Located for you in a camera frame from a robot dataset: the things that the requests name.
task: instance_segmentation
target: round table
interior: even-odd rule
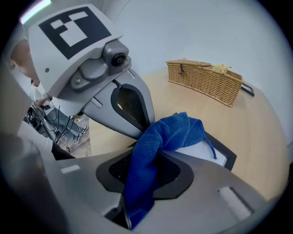
[[[288,179],[289,157],[280,121],[257,88],[252,97],[240,91],[233,107],[192,89],[168,82],[163,69],[142,78],[147,84],[155,119],[187,112],[202,120],[205,130],[237,155],[232,172],[266,200],[279,195]],[[125,149],[135,142],[90,120],[92,155]]]

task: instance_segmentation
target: blue towel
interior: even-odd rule
[[[207,140],[202,122],[186,112],[162,118],[152,124],[138,139],[132,153],[126,185],[125,204],[133,229],[154,204],[153,192],[159,188],[154,161],[158,149],[177,150],[205,140],[214,158],[215,149]]]

